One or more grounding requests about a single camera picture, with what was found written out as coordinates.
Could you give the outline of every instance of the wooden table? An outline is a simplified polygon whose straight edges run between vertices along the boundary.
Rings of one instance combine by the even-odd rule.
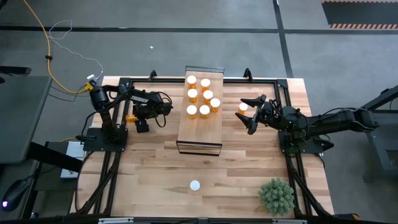
[[[103,85],[117,85],[119,78],[104,77]],[[304,80],[292,78],[288,79],[288,84],[292,106],[310,116]],[[175,141],[181,115],[183,83],[136,83],[135,87],[166,92],[173,100],[174,109],[167,116],[164,128],[158,128],[155,121],[150,119],[150,132],[137,134],[134,124],[127,125],[129,137],[121,156],[112,216],[272,217],[261,207],[257,191],[272,178],[288,181],[277,131],[259,125],[257,132],[250,136],[234,115],[240,98],[255,98],[261,94],[267,95],[267,99],[274,98],[272,85],[224,84],[223,148],[219,157],[185,155],[177,151]],[[249,108],[248,115],[253,113],[254,109]],[[98,114],[92,126],[101,126]],[[103,157],[103,152],[95,152],[84,165],[78,185],[78,206],[82,206],[97,187]],[[320,158],[312,154],[303,154],[302,157],[309,189],[323,207],[333,213]],[[200,190],[190,190],[192,180],[201,183]],[[297,188],[300,209],[304,213],[302,193]],[[101,211],[107,195],[108,190],[105,189]],[[292,210],[288,217],[294,217]]]

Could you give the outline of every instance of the concrete floor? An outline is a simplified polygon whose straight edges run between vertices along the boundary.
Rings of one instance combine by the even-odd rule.
[[[87,27],[277,28],[271,0],[40,0],[31,4],[45,26],[72,19],[74,26]],[[329,29],[319,0],[279,0],[279,4],[286,29]],[[9,1],[0,11],[0,24],[37,26],[22,1]],[[0,34],[0,64],[27,66],[32,68],[32,75],[47,75],[43,33]],[[286,35],[293,75],[305,79],[312,113],[362,106],[397,85],[396,37]],[[278,34],[71,32],[60,43],[98,59],[105,75],[148,75],[156,70],[158,75],[182,76],[186,65],[198,65],[223,67],[229,77],[240,77],[246,67],[255,77],[286,77]],[[94,62],[56,45],[52,52],[52,71],[70,89],[76,90],[85,77],[100,71]],[[398,100],[392,107],[398,108]],[[87,97],[79,97],[74,103],[48,97],[34,140],[44,143],[77,135],[92,110]],[[325,153],[325,166],[335,213],[396,222],[398,183],[362,181],[362,174],[373,162],[366,136],[351,132],[330,136],[335,147]],[[48,200],[59,202],[59,197],[40,196],[44,202],[39,203],[38,212],[64,214],[68,206],[48,206]],[[69,195],[62,198],[64,205],[70,203]]]

